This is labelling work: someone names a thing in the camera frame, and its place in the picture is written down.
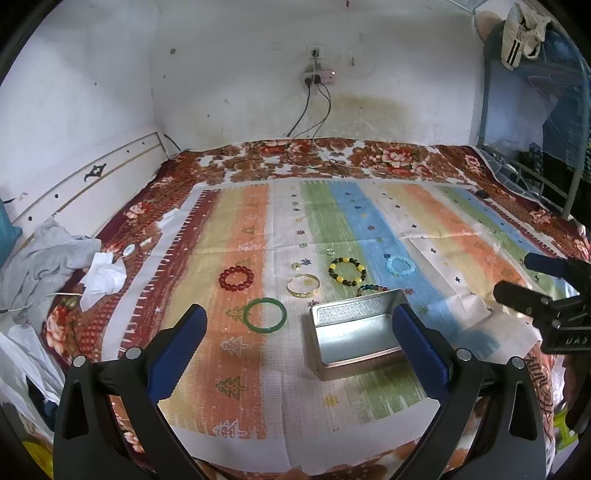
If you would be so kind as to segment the gold bangle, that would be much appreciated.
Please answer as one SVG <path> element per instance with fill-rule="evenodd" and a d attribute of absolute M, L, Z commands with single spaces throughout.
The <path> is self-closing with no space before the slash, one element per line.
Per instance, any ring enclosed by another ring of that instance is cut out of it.
<path fill-rule="evenodd" d="M 316 275 L 301 273 L 287 281 L 286 289 L 296 298 L 311 298 L 320 292 L 321 281 Z"/>

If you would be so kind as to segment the small white round lid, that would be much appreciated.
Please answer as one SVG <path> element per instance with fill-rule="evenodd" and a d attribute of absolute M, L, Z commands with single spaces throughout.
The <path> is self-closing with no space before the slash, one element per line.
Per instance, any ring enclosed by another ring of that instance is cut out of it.
<path fill-rule="evenodd" d="M 131 254 L 132 254 L 134 251 L 135 251 L 135 245 L 134 245 L 134 244 L 130 244 L 130 245 L 127 245 L 127 246 L 126 246 L 126 247 L 123 249 L 123 251 L 122 251 L 122 255 L 123 255 L 124 257 L 127 257 L 127 256 L 131 255 Z"/>

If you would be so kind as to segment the striped colourful mat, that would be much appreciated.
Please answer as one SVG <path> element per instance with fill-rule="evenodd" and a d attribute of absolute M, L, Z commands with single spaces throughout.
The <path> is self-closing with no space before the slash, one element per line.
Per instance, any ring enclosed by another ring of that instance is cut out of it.
<path fill-rule="evenodd" d="M 527 270 L 537 250 L 490 202 L 458 186 L 410 182 L 277 180 L 194 186 L 174 200 L 146 198 L 123 215 L 125 286 L 112 298 L 97 358 L 111 360 L 204 307 L 204 341 L 161 411 L 194 457 L 247 474 L 355 465 L 419 437 L 436 404 L 405 360 L 322 381 L 308 367 L 304 320 L 312 306 L 400 289 L 417 315 L 457 347 L 504 362 L 537 336 L 497 304 L 494 285 L 516 282 L 564 298 L 564 281 Z M 335 250 L 335 256 L 325 253 Z M 301 264 L 294 271 L 290 265 Z M 316 275 L 318 295 L 287 281 Z M 287 323 L 256 334 L 243 307 L 270 297 Z"/>

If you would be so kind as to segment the silver metal tin box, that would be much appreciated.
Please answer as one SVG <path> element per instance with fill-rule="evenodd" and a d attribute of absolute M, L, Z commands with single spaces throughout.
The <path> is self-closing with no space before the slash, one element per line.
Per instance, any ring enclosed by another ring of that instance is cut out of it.
<path fill-rule="evenodd" d="M 304 320 L 311 372 L 332 381 L 404 360 L 393 314 L 406 303 L 397 289 L 312 306 Z"/>

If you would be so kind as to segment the white black striped garment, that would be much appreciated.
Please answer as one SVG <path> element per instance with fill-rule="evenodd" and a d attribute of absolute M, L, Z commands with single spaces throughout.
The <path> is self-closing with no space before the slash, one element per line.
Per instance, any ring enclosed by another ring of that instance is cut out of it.
<path fill-rule="evenodd" d="M 519 67 L 521 60 L 536 61 L 545 42 L 552 19 L 523 3 L 510 9 L 503 29 L 501 61 L 508 70 Z"/>

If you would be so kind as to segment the white bed headboard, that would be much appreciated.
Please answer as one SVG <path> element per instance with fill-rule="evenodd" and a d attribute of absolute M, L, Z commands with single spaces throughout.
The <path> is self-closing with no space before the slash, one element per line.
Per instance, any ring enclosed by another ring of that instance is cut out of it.
<path fill-rule="evenodd" d="M 94 161 L 35 199 L 19 199 L 13 224 L 21 244 L 52 218 L 69 233 L 94 236 L 150 181 L 166 159 L 159 132 L 151 129 L 131 142 L 103 151 Z"/>

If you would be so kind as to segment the green jade bangle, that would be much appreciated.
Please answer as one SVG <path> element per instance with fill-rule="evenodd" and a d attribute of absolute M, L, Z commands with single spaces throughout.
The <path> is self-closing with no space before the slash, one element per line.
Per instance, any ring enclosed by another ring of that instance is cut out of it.
<path fill-rule="evenodd" d="M 276 298 L 257 298 L 243 307 L 242 322 L 256 334 L 273 334 L 287 323 L 287 308 Z"/>

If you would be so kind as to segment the red floral blanket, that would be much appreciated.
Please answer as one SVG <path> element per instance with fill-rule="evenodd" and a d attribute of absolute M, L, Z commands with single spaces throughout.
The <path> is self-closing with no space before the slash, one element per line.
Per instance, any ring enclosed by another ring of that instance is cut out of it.
<path fill-rule="evenodd" d="M 478 190 L 484 190 L 490 195 L 488 199 L 476 196 L 492 203 L 502 217 L 536 243 L 537 250 L 530 253 L 572 256 L 582 260 L 590 256 L 590 243 L 578 228 L 540 203 L 504 186 L 494 176 L 484 156 L 471 147 L 427 147 L 349 138 L 253 141 L 180 153 L 165 162 L 156 177 L 104 227 L 99 235 L 102 249 L 106 253 L 112 252 L 115 261 L 123 258 L 122 242 L 140 236 L 138 228 L 125 228 L 124 212 L 146 198 L 159 199 L 170 194 L 174 200 L 179 200 L 194 186 L 221 188 L 297 179 L 429 183 L 464 187 L 475 195 Z M 78 355 L 92 361 L 102 360 L 95 355 L 99 330 L 112 298 L 119 292 L 103 297 L 86 312 L 81 311 L 75 298 L 62 298 L 53 303 L 43 326 L 43 335 L 47 347 L 62 364 L 70 364 Z M 551 379 L 554 361 L 541 351 L 539 336 L 535 333 L 535 344 L 520 356 L 527 362 L 539 398 L 546 462 L 551 462 L 555 445 Z M 274 479 L 280 475 L 305 479 L 383 479 L 409 456 L 419 437 L 355 465 L 335 467 L 321 474 L 308 474 L 299 467 L 276 474 L 247 474 L 195 459 L 211 479 Z"/>

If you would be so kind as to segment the white crumpled tissue paper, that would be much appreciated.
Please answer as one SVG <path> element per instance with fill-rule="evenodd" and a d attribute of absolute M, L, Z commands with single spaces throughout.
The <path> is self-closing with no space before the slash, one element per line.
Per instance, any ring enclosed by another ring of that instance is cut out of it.
<path fill-rule="evenodd" d="M 113 260 L 112 252 L 97 252 L 81 283 L 84 291 L 80 300 L 82 312 L 90 310 L 104 296 L 118 293 L 127 278 L 123 258 Z"/>

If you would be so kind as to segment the pink wall power strip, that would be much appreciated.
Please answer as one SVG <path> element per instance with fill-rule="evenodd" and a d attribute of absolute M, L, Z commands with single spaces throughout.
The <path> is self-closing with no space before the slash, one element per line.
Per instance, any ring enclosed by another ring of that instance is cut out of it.
<path fill-rule="evenodd" d="M 304 85 L 332 85 L 335 83 L 335 79 L 337 79 L 337 74 L 335 73 L 334 69 L 327 69 L 327 70 L 310 70 L 305 71 L 301 75 L 301 80 L 303 81 Z"/>

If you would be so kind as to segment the grey crumpled garment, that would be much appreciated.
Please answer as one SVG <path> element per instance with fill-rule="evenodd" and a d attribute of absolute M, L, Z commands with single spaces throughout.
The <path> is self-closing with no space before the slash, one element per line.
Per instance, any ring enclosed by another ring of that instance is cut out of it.
<path fill-rule="evenodd" d="M 72 235 L 55 219 L 46 220 L 1 270 L 1 307 L 14 323 L 39 331 L 54 295 L 100 250 L 100 239 Z"/>

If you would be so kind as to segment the blue metal bunk frame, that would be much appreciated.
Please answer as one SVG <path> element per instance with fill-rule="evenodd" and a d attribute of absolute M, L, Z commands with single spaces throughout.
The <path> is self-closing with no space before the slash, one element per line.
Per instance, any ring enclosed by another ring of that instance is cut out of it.
<path fill-rule="evenodd" d="M 499 181 L 550 210 L 590 223 L 590 67 L 550 26 L 535 60 L 502 62 L 504 26 L 484 45 L 478 147 Z"/>

